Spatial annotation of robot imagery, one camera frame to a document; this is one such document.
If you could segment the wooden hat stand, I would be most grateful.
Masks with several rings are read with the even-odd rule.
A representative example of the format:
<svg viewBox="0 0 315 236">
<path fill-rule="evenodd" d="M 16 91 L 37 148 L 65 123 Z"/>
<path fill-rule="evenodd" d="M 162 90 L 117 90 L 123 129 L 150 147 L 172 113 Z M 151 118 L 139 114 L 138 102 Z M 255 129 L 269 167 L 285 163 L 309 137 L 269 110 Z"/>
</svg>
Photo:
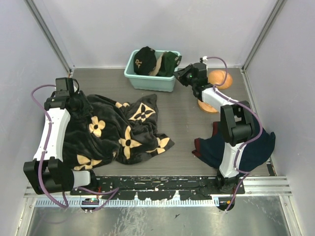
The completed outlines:
<svg viewBox="0 0 315 236">
<path fill-rule="evenodd" d="M 223 70 L 213 70 L 208 75 L 208 83 L 219 85 L 218 89 L 228 89 L 232 85 L 233 79 L 229 73 L 226 74 Z M 200 100 L 198 100 L 198 106 L 204 112 L 211 114 L 218 113 L 215 108 L 207 103 L 201 102 Z"/>
</svg>

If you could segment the teal plastic bin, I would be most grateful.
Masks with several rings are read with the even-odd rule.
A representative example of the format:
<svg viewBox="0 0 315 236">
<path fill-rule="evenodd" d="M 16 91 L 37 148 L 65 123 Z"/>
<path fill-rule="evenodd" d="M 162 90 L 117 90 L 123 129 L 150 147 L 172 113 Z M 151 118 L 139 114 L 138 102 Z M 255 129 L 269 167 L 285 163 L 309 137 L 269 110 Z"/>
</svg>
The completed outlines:
<svg viewBox="0 0 315 236">
<path fill-rule="evenodd" d="M 153 90 L 172 92 L 175 86 L 175 77 L 159 77 L 159 76 L 142 76 L 137 75 L 133 69 L 133 61 L 135 54 L 139 49 L 134 50 L 127 62 L 124 70 L 124 76 L 129 79 L 134 89 Z"/>
</svg>

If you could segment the black floral fleece blanket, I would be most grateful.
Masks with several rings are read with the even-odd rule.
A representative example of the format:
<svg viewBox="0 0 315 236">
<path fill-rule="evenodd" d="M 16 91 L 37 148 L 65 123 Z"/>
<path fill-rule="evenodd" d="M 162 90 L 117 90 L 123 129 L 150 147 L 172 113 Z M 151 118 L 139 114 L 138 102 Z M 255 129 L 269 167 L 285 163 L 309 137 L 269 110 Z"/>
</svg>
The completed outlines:
<svg viewBox="0 0 315 236">
<path fill-rule="evenodd" d="M 157 95 L 120 103 L 91 94 L 92 113 L 71 117 L 64 136 L 63 162 L 74 171 L 90 170 L 118 161 L 132 165 L 168 151 L 174 142 L 158 132 Z"/>
</svg>

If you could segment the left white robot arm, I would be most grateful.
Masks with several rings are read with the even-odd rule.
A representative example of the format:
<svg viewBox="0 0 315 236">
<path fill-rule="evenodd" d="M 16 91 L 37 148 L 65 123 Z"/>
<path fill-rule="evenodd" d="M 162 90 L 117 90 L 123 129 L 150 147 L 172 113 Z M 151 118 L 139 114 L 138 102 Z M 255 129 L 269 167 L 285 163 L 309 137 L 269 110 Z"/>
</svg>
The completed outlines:
<svg viewBox="0 0 315 236">
<path fill-rule="evenodd" d="M 52 95 L 40 108 L 45 124 L 33 160 L 25 162 L 23 172 L 36 194 L 71 191 L 81 187 L 88 195 L 98 190 L 92 170 L 74 171 L 63 161 L 63 142 L 70 120 L 81 120 L 92 113 L 92 106 L 73 78 L 57 78 Z"/>
</svg>

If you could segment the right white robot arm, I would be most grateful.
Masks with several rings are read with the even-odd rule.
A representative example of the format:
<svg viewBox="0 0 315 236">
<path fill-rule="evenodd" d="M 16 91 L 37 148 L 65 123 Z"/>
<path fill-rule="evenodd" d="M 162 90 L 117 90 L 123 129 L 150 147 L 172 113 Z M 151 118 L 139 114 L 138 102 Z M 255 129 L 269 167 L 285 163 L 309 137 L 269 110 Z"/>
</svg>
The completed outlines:
<svg viewBox="0 0 315 236">
<path fill-rule="evenodd" d="M 207 64 L 200 61 L 189 64 L 173 75 L 183 86 L 191 86 L 193 95 L 200 102 L 210 105 L 220 114 L 224 150 L 216 176 L 216 188 L 226 194 L 239 183 L 240 176 L 248 175 L 239 167 L 243 150 L 260 137 L 262 128 L 256 132 L 254 122 L 259 118 L 248 101 L 238 101 L 220 91 L 220 87 L 228 83 L 228 71 L 221 72 L 221 79 L 217 79 L 217 75 L 208 73 L 207 69 Z"/>
</svg>

